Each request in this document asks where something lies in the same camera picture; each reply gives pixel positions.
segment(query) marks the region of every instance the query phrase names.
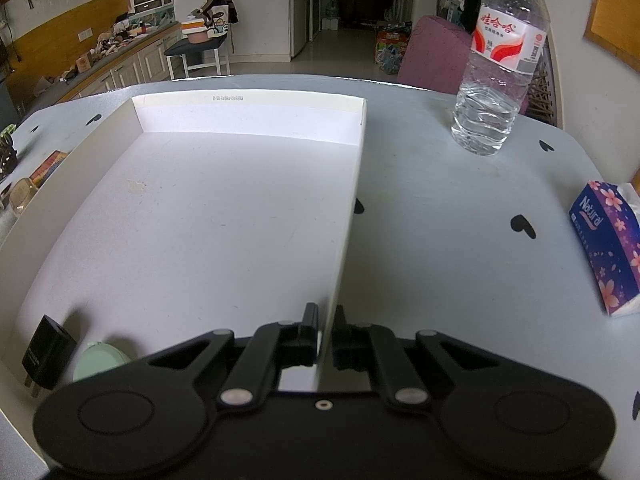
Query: wooden wall panel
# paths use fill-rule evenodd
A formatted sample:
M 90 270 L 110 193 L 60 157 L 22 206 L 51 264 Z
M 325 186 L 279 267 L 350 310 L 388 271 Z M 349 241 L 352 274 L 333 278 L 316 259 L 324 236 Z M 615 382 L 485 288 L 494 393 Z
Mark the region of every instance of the wooden wall panel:
M 95 48 L 98 35 L 109 30 L 117 16 L 129 10 L 129 0 L 92 0 L 43 23 L 15 40 L 22 62 L 10 49 L 15 70 L 7 88 L 15 105 L 34 100 L 33 87 L 41 76 L 60 76 L 76 59 Z M 78 33 L 91 28 L 92 37 L 78 41 Z
M 593 0 L 584 35 L 640 72 L 640 0 Z

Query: white box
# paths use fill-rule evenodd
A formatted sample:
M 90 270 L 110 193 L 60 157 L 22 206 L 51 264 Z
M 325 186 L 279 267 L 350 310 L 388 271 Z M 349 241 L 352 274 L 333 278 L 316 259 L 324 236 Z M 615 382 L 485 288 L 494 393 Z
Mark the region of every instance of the white box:
M 338 30 L 340 18 L 323 18 L 322 30 Z
M 62 383 L 91 341 L 127 341 L 135 358 L 299 320 L 308 301 L 327 326 L 365 117 L 356 97 L 201 90 L 104 118 L 0 248 L 0 409 L 27 443 L 38 452 L 21 359 L 43 314 L 83 327 Z M 310 370 L 283 380 L 313 389 Z

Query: power adapter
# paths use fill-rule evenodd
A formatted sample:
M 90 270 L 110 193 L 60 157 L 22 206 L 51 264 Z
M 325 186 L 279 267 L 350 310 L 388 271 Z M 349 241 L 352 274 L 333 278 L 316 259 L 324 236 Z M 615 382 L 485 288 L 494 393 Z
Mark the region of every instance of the power adapter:
M 52 390 L 56 386 L 75 348 L 75 340 L 64 328 L 49 316 L 42 316 L 22 358 L 27 371 L 24 385 L 30 388 L 35 383 L 31 397 L 35 399 L 41 388 Z

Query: black heart shape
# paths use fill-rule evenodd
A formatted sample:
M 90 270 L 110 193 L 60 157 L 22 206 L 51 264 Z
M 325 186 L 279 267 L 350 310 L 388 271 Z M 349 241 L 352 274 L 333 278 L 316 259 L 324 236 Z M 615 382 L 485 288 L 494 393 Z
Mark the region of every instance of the black heart shape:
M 529 223 L 529 220 L 524 218 L 522 215 L 516 215 L 511 219 L 511 229 L 519 233 L 520 231 L 526 232 L 526 234 L 532 240 L 536 239 L 536 232 L 533 229 L 532 225 Z
M 364 206 L 362 205 L 362 202 L 357 198 L 356 198 L 356 205 L 353 208 L 353 213 L 356 215 L 361 215 L 362 213 L 364 213 Z
M 638 413 L 640 413 L 640 392 L 636 392 L 636 398 L 634 399 L 634 407 L 631 412 L 631 416 L 636 420 L 638 418 Z
M 91 123 L 93 123 L 94 121 L 99 121 L 102 118 L 102 116 L 100 114 L 94 115 L 91 119 L 89 119 L 87 121 L 87 126 Z
M 549 146 L 544 140 L 540 140 L 540 148 L 542 148 L 546 152 L 549 152 L 549 151 L 554 152 L 555 151 L 554 147 L 553 146 Z

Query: tiled floor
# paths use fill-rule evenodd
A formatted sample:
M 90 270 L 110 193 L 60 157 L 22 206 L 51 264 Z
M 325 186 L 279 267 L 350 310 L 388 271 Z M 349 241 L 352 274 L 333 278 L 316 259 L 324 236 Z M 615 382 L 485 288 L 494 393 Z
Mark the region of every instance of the tiled floor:
M 387 75 L 373 61 L 375 33 L 372 30 L 341 28 L 321 30 L 316 40 L 291 62 L 232 63 L 231 73 L 237 74 L 320 74 L 373 81 L 395 82 L 395 75 Z M 189 72 L 191 76 L 216 75 L 215 68 Z

